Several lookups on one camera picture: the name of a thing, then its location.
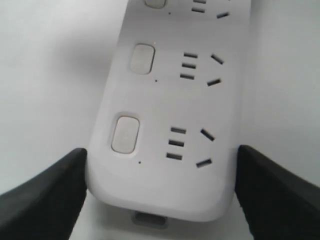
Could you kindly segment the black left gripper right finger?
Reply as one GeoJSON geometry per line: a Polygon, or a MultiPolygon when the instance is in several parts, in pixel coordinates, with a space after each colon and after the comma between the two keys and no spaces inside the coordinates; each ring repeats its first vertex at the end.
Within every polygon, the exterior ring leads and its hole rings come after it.
{"type": "Polygon", "coordinates": [[[249,145],[238,148],[236,196],[255,240],[320,238],[320,188],[249,145]]]}

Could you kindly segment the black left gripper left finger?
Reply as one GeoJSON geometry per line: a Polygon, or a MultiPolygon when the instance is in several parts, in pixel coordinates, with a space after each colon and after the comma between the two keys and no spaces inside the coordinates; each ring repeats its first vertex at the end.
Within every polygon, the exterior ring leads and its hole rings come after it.
{"type": "Polygon", "coordinates": [[[2,240],[68,240],[83,208],[87,150],[75,148],[30,180],[1,194],[2,240]]]}

